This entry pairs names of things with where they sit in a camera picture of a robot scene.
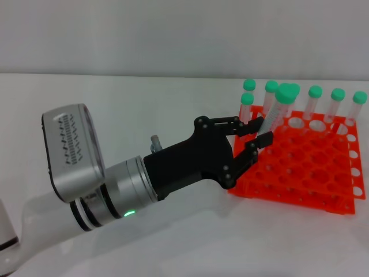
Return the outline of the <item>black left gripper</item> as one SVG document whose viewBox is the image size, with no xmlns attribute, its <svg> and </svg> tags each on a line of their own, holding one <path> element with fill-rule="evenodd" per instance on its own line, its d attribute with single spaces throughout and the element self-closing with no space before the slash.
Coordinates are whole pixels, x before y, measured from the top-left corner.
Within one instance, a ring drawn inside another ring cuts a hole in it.
<svg viewBox="0 0 369 277">
<path fill-rule="evenodd" d="M 196 118 L 194 132 L 187 140 L 144 157 L 158 200 L 203 179 L 214 180 L 223 189 L 234 188 L 237 180 L 258 162 L 259 150 L 273 144 L 274 134 L 269 131 L 248 141 L 235 158 L 227 136 L 257 133 L 263 122 L 263 117 L 248 122 L 238 116 Z"/>
</svg>

